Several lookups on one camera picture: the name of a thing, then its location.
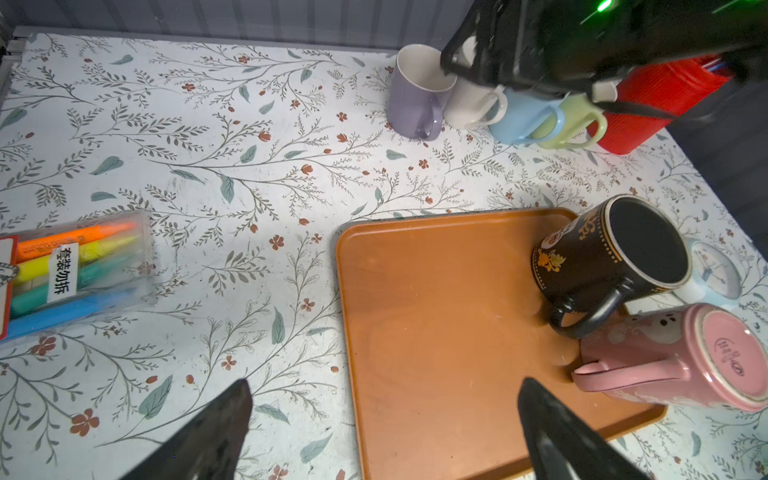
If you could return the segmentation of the black patterned mug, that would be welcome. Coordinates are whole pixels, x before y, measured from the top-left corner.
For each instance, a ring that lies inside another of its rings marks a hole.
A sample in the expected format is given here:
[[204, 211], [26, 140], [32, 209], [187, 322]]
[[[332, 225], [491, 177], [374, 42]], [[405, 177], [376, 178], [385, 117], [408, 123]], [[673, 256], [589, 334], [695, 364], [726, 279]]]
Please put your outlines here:
[[551, 304], [550, 326], [580, 339], [626, 302], [683, 286], [692, 260], [662, 210], [617, 195], [545, 236], [533, 247], [531, 269]]

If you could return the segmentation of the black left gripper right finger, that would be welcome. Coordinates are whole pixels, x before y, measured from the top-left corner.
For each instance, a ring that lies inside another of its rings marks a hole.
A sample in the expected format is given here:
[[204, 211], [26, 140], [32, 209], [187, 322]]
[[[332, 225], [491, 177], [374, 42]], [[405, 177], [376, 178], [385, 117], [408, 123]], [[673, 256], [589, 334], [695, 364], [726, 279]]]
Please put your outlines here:
[[523, 380], [517, 408], [536, 478], [646, 478], [536, 379]]

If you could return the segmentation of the light green mug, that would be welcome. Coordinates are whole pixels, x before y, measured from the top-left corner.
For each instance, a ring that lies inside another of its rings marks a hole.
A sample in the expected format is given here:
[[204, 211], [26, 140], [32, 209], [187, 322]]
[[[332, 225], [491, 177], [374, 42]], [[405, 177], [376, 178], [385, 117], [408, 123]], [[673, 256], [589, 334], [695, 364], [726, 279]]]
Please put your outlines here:
[[586, 94], [568, 96], [532, 133], [545, 149], [582, 149], [595, 145], [608, 128], [604, 111]]

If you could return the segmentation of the light blue mug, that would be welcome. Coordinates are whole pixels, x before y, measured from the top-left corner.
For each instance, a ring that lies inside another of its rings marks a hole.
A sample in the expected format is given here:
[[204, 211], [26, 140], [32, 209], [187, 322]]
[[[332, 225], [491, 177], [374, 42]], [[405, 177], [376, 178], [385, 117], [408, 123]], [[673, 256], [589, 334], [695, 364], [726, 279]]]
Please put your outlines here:
[[489, 127], [491, 136], [505, 145], [539, 144], [554, 139], [565, 126], [562, 99], [545, 100], [511, 88], [504, 90], [507, 109]]

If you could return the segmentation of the purple mug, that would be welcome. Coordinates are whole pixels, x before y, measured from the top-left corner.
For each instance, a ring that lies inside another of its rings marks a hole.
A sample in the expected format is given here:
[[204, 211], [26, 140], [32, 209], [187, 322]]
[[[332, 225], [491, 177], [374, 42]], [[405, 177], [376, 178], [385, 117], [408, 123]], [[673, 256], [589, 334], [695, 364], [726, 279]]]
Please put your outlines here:
[[444, 108], [457, 76], [441, 67], [441, 52], [423, 44], [406, 45], [396, 56], [387, 104], [393, 130], [409, 139], [434, 141], [444, 126]]

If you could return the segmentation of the white mug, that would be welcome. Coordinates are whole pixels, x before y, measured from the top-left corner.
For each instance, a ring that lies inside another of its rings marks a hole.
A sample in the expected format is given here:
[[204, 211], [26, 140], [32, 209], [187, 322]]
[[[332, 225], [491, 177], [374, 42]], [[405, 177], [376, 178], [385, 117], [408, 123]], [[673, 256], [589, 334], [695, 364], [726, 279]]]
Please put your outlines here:
[[506, 114], [504, 87], [486, 87], [457, 77], [446, 107], [445, 122], [456, 129], [472, 129], [498, 123]]

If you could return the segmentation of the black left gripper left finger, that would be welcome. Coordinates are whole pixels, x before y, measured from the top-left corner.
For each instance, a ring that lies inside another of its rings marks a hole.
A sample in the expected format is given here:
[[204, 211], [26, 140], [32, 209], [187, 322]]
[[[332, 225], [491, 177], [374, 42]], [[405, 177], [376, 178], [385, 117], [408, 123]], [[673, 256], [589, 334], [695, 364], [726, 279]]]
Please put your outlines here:
[[235, 381], [126, 479], [232, 479], [249, 431], [253, 400], [246, 380]]

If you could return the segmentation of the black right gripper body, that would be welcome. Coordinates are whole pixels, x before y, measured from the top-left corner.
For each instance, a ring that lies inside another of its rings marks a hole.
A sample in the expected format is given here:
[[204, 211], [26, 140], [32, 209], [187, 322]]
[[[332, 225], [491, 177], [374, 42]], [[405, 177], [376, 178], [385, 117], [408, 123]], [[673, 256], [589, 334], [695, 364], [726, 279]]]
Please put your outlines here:
[[619, 46], [626, 13], [619, 1], [475, 1], [440, 66], [481, 86], [589, 94], [636, 67], [635, 54], [610, 50]]

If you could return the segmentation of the orange plastic tray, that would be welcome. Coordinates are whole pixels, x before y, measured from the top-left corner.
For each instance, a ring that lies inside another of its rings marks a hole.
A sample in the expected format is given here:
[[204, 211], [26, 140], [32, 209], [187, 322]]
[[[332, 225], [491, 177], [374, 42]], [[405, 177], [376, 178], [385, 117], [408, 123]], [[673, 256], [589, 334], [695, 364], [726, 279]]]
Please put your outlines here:
[[586, 393], [531, 272], [563, 208], [354, 222], [336, 245], [362, 475], [503, 479], [529, 472], [517, 397], [538, 380], [603, 438], [666, 415]]

